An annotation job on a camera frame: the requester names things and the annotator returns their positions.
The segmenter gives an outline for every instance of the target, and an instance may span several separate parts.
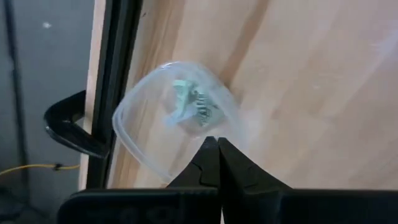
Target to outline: wood grain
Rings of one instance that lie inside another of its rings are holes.
[[[204,64],[239,102],[254,162],[292,187],[398,189],[398,2],[394,0],[145,0],[127,91],[156,66]],[[164,140],[157,105],[130,132]],[[109,187],[159,187],[116,147]]]
[[[95,90],[98,75],[98,63],[100,61],[100,49],[103,22],[105,15],[106,0],[95,0],[93,29],[91,30],[91,46],[90,46],[90,62],[88,65],[87,89],[86,89],[86,105],[83,129],[91,133],[94,113]],[[88,156],[82,154],[80,156],[80,173],[79,173],[79,190],[86,188],[88,170]]]

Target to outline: clear plastic container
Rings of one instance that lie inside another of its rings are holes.
[[[178,82],[195,86],[186,85],[194,100],[179,95]],[[203,95],[211,103],[197,107]],[[185,105],[183,113],[178,103]],[[116,108],[113,128],[129,152],[165,183],[187,166],[206,136],[226,137],[241,149],[245,142],[232,94],[207,68],[191,62],[167,63],[144,77]]]

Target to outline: gray floor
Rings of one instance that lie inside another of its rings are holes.
[[[18,0],[13,3],[29,161],[31,164],[78,164],[77,152],[47,136],[42,118],[50,105],[86,87],[94,0]],[[11,63],[2,6],[0,18],[0,170],[3,170],[19,164],[9,74]],[[30,169],[29,172],[32,204],[51,216],[62,201],[77,190],[77,170]],[[0,176],[0,186],[18,189],[20,185],[18,172]]]

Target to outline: black tool handle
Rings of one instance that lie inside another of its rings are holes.
[[[88,134],[76,121],[84,117],[86,91],[76,93],[52,105],[44,114],[45,130],[50,137],[78,152],[105,158],[105,144]]]

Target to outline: yellow cable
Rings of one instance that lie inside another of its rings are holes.
[[[14,167],[14,168],[10,168],[10,169],[6,169],[4,171],[1,171],[0,175],[7,174],[7,173],[15,171],[15,170],[32,168],[32,167],[55,168],[55,165],[54,164],[31,164],[31,165],[19,166],[19,167]],[[59,169],[60,170],[71,170],[71,169],[77,169],[79,167],[80,167],[80,165],[61,166],[61,167],[59,167]]]

